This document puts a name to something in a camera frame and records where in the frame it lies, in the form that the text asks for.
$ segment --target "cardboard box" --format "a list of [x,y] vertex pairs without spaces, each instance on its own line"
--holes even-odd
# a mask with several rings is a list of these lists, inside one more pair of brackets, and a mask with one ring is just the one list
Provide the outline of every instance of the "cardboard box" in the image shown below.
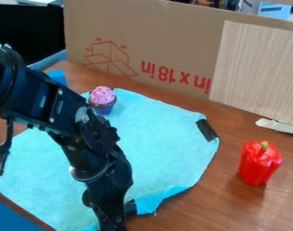
[[241,8],[244,13],[277,19],[288,19],[291,11],[291,5],[258,2],[254,0],[243,0]]
[[65,1],[68,59],[208,99],[224,22],[293,23],[160,0]]

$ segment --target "blue object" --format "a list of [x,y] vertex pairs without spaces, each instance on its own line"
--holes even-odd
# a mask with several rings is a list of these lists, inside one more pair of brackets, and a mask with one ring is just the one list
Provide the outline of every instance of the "blue object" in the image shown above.
[[5,204],[0,202],[0,230],[19,230],[23,231],[42,231],[39,226],[36,226],[32,221],[14,210],[7,207]]
[[67,86],[66,75],[63,69],[54,69],[48,71],[48,76],[50,79],[60,83],[63,86]]
[[257,15],[287,20],[290,11],[291,5],[259,2]]
[[[194,186],[217,151],[196,122],[205,117],[158,100],[116,89],[117,103],[106,117],[117,127],[118,144],[133,166],[139,214],[152,213],[167,197]],[[14,138],[0,177],[0,192],[57,230],[94,230],[94,213],[84,207],[83,183],[69,175],[69,162],[45,133],[29,130]]]
[[67,52],[66,50],[60,51],[56,54],[53,54],[43,60],[40,60],[38,62],[35,62],[28,66],[30,69],[37,69],[37,70],[45,70],[49,68],[50,66],[56,64],[59,61],[65,60],[67,58]]

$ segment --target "pink frosting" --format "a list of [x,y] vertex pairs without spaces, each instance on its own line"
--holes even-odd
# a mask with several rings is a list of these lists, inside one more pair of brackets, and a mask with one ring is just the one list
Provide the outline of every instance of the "pink frosting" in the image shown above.
[[90,101],[96,105],[111,103],[115,99],[115,93],[111,88],[100,86],[95,88],[90,95]]

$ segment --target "wooden board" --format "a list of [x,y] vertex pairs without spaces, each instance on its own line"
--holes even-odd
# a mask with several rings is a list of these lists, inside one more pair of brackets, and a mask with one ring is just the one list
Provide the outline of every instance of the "wooden board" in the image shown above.
[[225,22],[210,99],[293,125],[293,32]]

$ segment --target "black clip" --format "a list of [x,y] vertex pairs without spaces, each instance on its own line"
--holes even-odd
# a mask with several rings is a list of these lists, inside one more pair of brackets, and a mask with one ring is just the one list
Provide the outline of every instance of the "black clip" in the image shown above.
[[204,135],[204,137],[207,139],[208,142],[211,142],[212,140],[218,137],[215,130],[205,119],[201,119],[197,121],[197,127],[202,132],[202,134]]
[[0,145],[0,176],[4,173],[5,160],[9,154],[9,149],[14,136],[14,120],[12,117],[7,118],[7,136],[5,142]]

